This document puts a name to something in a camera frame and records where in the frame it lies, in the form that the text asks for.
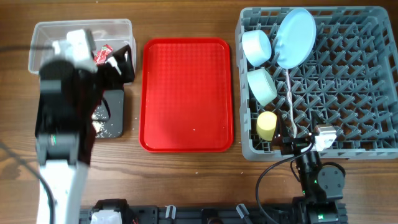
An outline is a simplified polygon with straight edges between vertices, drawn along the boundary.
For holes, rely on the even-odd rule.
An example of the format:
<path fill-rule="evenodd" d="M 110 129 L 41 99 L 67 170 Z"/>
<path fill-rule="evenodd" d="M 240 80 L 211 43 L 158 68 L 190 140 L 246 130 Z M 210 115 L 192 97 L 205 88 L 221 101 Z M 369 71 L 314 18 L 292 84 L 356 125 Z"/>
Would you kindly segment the red snack wrapper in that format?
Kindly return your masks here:
<path fill-rule="evenodd" d="M 103 45 L 94 57 L 95 64 L 97 65 L 104 64 L 108 55 L 112 52 L 113 48 L 110 45 L 108 44 Z"/>

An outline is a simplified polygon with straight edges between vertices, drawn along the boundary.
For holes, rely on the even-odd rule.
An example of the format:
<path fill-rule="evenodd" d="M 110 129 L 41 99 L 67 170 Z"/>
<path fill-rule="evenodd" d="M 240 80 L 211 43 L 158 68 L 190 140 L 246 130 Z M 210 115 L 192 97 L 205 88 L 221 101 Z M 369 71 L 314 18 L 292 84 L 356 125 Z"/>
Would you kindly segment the yellow plastic cup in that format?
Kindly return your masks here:
<path fill-rule="evenodd" d="M 256 131 L 259 137 L 266 141 L 271 141 L 274 137 L 277 124 L 277 116 L 273 112 L 265 111 L 257 118 Z"/>

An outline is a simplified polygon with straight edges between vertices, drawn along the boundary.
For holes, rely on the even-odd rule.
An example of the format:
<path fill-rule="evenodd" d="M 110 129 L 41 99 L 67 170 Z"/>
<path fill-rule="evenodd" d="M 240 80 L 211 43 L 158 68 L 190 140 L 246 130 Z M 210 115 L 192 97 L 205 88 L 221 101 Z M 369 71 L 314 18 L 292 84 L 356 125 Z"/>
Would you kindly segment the white plastic spoon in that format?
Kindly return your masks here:
<path fill-rule="evenodd" d="M 287 101 L 289 104 L 290 122 L 291 122 L 291 126 L 292 126 L 293 137 L 296 138 L 297 137 L 297 126 L 294 121 L 292 91 L 291 91 L 291 83 L 290 83 L 290 76 L 289 76 L 288 69 L 285 69 L 285 80 L 286 80 L 286 84 L 287 84 Z"/>

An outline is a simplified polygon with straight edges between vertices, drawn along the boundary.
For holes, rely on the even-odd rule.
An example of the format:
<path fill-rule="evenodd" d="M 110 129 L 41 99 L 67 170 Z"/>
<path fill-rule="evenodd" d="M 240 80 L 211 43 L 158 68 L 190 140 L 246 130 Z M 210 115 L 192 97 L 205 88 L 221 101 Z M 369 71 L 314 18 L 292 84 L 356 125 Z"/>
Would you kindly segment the rice and food scraps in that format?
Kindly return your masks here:
<path fill-rule="evenodd" d="M 109 121 L 108 110 L 104 106 L 98 106 L 91 115 L 92 125 L 96 131 L 96 137 L 102 138 L 106 132 L 105 124 Z"/>

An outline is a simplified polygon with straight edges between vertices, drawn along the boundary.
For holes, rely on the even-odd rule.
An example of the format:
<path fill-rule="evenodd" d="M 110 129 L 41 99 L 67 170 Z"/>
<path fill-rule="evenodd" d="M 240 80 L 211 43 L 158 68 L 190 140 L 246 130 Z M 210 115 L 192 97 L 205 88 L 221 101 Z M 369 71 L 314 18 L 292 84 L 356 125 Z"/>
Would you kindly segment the light green bowl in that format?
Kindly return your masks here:
<path fill-rule="evenodd" d="M 247 73 L 249 87 L 260 105 L 266 106 L 277 96 L 275 83 L 265 68 Z"/>

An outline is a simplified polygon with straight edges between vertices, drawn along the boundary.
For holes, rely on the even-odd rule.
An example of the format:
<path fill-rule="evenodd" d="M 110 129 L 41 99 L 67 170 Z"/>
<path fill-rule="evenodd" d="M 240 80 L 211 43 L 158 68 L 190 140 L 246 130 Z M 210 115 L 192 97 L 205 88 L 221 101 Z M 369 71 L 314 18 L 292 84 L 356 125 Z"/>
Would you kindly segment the light blue bowl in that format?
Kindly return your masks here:
<path fill-rule="evenodd" d="M 243 52 L 253 67 L 258 67 L 272 55 L 271 43 L 262 30 L 245 32 L 242 36 Z"/>

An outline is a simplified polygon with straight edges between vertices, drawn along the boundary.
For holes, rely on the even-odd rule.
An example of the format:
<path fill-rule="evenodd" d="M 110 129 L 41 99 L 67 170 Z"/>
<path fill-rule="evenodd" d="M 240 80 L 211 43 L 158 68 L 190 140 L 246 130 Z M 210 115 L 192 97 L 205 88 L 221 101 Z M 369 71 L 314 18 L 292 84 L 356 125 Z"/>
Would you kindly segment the light blue plate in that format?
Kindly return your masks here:
<path fill-rule="evenodd" d="M 275 53 L 277 63 L 284 69 L 302 64 L 313 49 L 316 38 L 313 16 L 304 8 L 295 8 L 282 21 L 277 31 Z"/>

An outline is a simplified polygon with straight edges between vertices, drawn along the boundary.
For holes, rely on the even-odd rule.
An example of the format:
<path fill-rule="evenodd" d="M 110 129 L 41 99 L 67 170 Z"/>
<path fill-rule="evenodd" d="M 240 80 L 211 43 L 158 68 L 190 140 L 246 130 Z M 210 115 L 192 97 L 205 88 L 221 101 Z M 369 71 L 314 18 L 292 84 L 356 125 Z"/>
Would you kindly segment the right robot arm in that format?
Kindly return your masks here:
<path fill-rule="evenodd" d="M 294 222 L 310 224 L 347 223 L 345 205 L 340 204 L 345 186 L 345 170 L 339 164 L 322 162 L 315 138 L 275 137 L 271 146 L 292 155 L 303 195 L 292 201 Z"/>

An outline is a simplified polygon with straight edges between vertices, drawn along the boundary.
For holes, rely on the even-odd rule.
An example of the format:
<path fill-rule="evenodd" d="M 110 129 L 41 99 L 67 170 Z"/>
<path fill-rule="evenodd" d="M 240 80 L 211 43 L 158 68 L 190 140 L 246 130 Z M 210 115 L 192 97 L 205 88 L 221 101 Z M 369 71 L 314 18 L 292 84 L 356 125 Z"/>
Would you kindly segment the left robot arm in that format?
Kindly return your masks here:
<path fill-rule="evenodd" d="M 131 47 L 104 63 L 92 55 L 56 56 L 40 70 L 35 125 L 40 198 L 37 223 L 78 223 L 95 123 L 123 122 L 124 85 L 134 81 Z"/>

